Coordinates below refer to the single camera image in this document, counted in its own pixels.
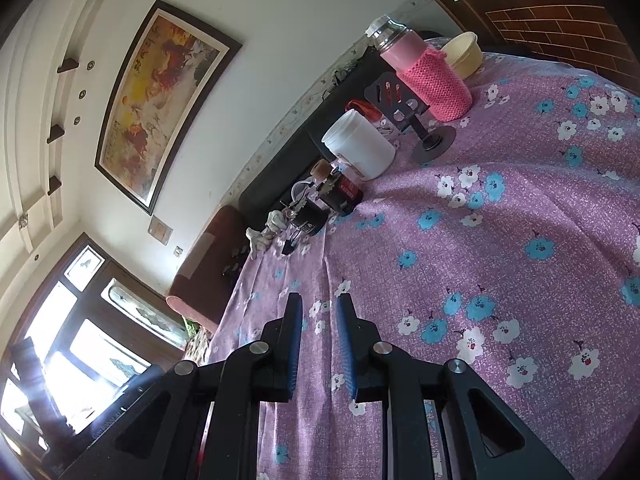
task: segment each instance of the purple bedsheet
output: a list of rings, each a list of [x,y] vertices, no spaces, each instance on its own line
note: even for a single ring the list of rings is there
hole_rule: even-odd
[[[638,418],[640,99],[495,54],[467,83],[474,106],[443,156],[420,167],[417,137],[398,136],[352,215],[245,265],[210,362],[259,338],[287,292],[304,302],[294,399],[260,409],[260,480],[380,478],[380,406],[343,384],[340,292],[414,357],[469,362],[577,480]]]

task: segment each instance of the small brown bottle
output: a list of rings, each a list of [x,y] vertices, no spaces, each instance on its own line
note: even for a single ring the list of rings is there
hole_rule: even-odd
[[[340,216],[351,214],[362,201],[362,190],[324,158],[311,168],[311,176],[319,182],[318,198]]]

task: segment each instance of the painting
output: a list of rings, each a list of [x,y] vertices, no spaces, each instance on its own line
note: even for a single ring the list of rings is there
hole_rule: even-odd
[[[194,117],[240,44],[160,0],[122,63],[95,167],[149,215]]]

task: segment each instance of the pink knitted cover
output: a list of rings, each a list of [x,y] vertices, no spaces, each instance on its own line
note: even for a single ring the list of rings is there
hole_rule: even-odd
[[[471,92],[445,57],[445,52],[428,46],[411,68],[397,72],[400,80],[430,105],[432,115],[443,122],[462,117],[473,104]]]

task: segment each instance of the metal screw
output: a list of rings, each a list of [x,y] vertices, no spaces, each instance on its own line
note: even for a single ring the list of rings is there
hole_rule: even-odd
[[[178,375],[189,375],[194,368],[195,365],[191,361],[180,361],[174,366],[174,372]]]
[[[269,349],[269,345],[264,341],[256,341],[249,346],[249,352],[252,354],[264,354]]]
[[[447,367],[455,374],[461,374],[466,370],[466,363],[462,359],[452,359],[447,363]]]
[[[391,346],[390,343],[387,343],[386,341],[378,341],[377,343],[375,343],[375,345],[373,345],[373,351],[376,354],[391,354],[391,351],[394,348]]]

